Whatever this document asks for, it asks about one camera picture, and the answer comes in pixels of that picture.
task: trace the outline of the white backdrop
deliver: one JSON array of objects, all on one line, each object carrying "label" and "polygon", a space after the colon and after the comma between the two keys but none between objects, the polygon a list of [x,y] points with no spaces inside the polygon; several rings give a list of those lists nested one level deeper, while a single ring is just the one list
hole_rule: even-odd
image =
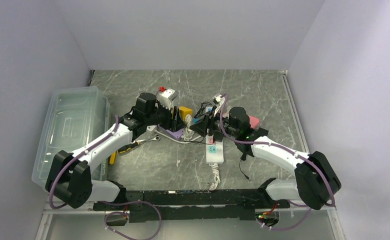
[{"label": "white backdrop", "polygon": [[95,70],[286,70],[324,2],[55,1]]},{"label": "white backdrop", "polygon": [[0,1],[0,240],[36,237],[47,194],[31,174],[50,97],[89,73],[53,2]]},{"label": "white backdrop", "polygon": [[310,150],[342,182],[348,239],[390,239],[390,0],[326,0],[289,68]]}]

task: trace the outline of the gray table surface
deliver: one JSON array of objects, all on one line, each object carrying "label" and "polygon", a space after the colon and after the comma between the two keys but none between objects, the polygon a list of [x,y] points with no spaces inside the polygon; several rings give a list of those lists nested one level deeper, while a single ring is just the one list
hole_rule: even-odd
[{"label": "gray table surface", "polygon": [[[127,113],[142,92],[155,93],[160,86],[178,91],[174,101],[196,112],[201,102],[216,93],[229,93],[229,106],[240,106],[261,120],[269,137],[301,151],[302,145],[290,102],[278,71],[272,70],[97,70],[92,86],[108,98],[112,115]],[[224,140],[224,164],[220,165],[221,184],[217,189],[257,188],[269,178],[292,178],[288,172],[264,159],[248,156],[239,170],[240,151]],[[205,163],[205,145],[177,144],[166,138],[148,142],[118,155],[109,167],[108,178],[128,190],[206,190],[213,181],[211,167]]]}]

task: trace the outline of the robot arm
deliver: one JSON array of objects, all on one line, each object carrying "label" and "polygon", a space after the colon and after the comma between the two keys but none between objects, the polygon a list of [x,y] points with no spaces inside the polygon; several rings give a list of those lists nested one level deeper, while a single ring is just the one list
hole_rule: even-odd
[{"label": "robot arm", "polygon": [[147,126],[171,125],[174,93],[171,89],[163,91],[159,93],[158,100],[154,94],[140,94],[130,112],[118,118],[104,134],[72,153],[57,153],[45,186],[50,193],[53,188],[50,202],[53,196],[73,208],[86,201],[125,202],[126,189],[122,185],[92,180],[91,174],[104,159],[143,134]]},{"label": "robot arm", "polygon": [[[225,106],[226,98],[226,95],[216,97],[215,109]],[[270,200],[302,200],[310,208],[319,210],[330,200],[329,192],[335,194],[341,188],[324,154],[299,152],[275,143],[267,137],[267,130],[250,127],[249,116],[242,107],[233,107],[226,118],[222,113],[218,116],[215,111],[209,112],[190,128],[202,136],[214,135],[214,140],[230,138],[242,152],[241,159],[246,155],[265,159],[293,174],[295,179],[270,178],[258,188]]]},{"label": "robot arm", "polygon": [[[148,126],[162,125],[175,129],[179,124],[178,109],[173,106],[175,91],[168,89],[158,96],[142,93],[130,112],[117,120],[106,133],[72,153],[60,151],[54,156],[45,189],[73,208],[86,201],[107,201],[125,203],[126,189],[117,182],[91,179],[92,171],[104,159],[120,147],[129,144],[143,134]],[[324,174],[327,185],[333,193],[340,189],[340,182],[326,157],[320,152],[307,154],[279,145],[267,137],[268,131],[252,129],[249,116],[242,107],[233,107],[229,116],[222,119],[217,115],[223,105],[223,96],[215,99],[217,106],[204,115],[190,129],[201,136],[214,135],[222,140],[223,132],[229,134],[237,148],[246,155],[271,161],[295,175],[295,179],[270,178],[258,191],[271,201],[302,200],[312,209],[320,209],[330,199],[323,178],[306,161],[314,163]]]}]

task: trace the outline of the plastic lid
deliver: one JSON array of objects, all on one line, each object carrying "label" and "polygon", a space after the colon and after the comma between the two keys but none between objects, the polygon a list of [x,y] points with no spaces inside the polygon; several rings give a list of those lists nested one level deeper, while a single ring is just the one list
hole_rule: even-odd
[{"label": "plastic lid", "polygon": [[[109,126],[109,103],[95,86],[53,92],[34,163],[32,180],[43,189],[53,157],[88,144]],[[100,180],[101,164],[92,179]]]}]

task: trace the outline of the pink block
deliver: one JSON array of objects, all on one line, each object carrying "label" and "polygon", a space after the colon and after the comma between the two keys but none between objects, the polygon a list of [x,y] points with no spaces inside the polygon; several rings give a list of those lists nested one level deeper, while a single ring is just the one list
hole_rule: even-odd
[{"label": "pink block", "polygon": [[260,119],[253,116],[249,116],[249,124],[251,124],[251,128],[255,129],[260,126]]}]

